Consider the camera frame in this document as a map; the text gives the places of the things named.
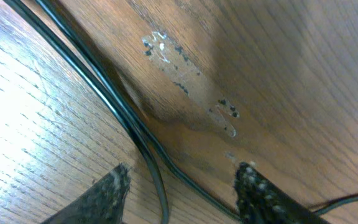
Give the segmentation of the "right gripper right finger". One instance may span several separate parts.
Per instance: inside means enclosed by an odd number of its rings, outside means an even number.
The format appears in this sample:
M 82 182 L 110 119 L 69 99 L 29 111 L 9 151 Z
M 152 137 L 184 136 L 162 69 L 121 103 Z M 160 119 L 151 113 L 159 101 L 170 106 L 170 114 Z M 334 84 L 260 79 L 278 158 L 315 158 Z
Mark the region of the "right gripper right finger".
M 234 189 L 241 223 L 328 224 L 246 162 L 239 163 Z

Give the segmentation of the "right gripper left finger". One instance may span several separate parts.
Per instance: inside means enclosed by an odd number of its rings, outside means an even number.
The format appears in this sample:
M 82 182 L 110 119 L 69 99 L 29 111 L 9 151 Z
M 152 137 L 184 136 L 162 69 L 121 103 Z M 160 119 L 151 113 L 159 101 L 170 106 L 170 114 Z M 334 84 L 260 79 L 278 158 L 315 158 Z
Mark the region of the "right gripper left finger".
M 43 222 L 46 224 L 122 223 L 130 181 L 128 166 L 119 164 L 75 201 Z

